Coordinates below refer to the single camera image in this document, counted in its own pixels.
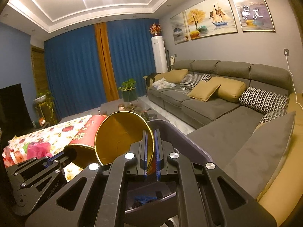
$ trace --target green plant pot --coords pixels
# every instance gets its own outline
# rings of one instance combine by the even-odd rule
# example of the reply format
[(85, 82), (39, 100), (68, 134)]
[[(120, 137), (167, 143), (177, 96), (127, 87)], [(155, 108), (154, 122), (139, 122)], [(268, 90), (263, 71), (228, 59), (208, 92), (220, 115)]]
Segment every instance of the green plant pot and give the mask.
[(138, 99), (136, 93), (136, 87), (133, 89), (122, 90), (123, 101), (125, 102), (133, 102)]

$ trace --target white air conditioner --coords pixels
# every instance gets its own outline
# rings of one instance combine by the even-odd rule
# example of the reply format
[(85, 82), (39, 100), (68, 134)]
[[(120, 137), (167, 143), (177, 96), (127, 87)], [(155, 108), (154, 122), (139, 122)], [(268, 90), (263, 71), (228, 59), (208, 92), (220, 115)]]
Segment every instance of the white air conditioner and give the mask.
[(164, 48), (164, 41), (162, 36), (151, 38), (152, 50), (154, 51), (154, 59), (156, 65), (156, 72), (167, 72), (166, 54)]

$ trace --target floral tablecloth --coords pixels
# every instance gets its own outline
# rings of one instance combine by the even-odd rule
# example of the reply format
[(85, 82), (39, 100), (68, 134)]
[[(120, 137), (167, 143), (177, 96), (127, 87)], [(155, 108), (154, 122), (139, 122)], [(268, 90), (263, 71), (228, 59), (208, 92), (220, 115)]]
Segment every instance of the floral tablecloth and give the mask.
[[(72, 141), (73, 137), (91, 117), (92, 115), (87, 115), (27, 135), (15, 137), (9, 141), (9, 147), (19, 150), (29, 142), (49, 142), (51, 144), (50, 152), (55, 155)], [(72, 180), (82, 170), (82, 168), (73, 163), (67, 165), (64, 168), (67, 181)]]

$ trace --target houndstooth pillow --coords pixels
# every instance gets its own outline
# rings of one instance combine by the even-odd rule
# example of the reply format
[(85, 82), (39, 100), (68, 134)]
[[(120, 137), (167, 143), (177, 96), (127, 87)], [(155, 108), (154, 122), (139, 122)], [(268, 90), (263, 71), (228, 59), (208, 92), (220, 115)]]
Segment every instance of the houndstooth pillow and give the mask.
[(180, 82), (181, 88), (193, 89), (202, 80), (208, 82), (211, 79), (209, 73), (207, 74), (187, 74)]
[(285, 115), (287, 113), (287, 109), (279, 109), (279, 110), (276, 110), (276, 111), (273, 111), (273, 112), (270, 112), (268, 114), (265, 114), (261, 121), (259, 122), (259, 124), (261, 123), (266, 123), (266, 122), (269, 122), (269, 121), (272, 121), (278, 117), (281, 117), (283, 115)]
[(243, 106), (254, 109), (260, 113), (267, 114), (279, 109), (287, 109), (289, 97), (249, 87), (240, 96), (239, 102)]

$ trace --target television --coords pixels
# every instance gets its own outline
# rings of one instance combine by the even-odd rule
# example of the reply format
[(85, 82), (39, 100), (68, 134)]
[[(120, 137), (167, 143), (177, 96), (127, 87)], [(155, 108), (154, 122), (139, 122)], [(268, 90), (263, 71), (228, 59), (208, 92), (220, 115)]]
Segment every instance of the television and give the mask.
[(2, 148), (6, 147), (15, 135), (28, 134), (34, 128), (20, 83), (0, 89), (0, 127)]

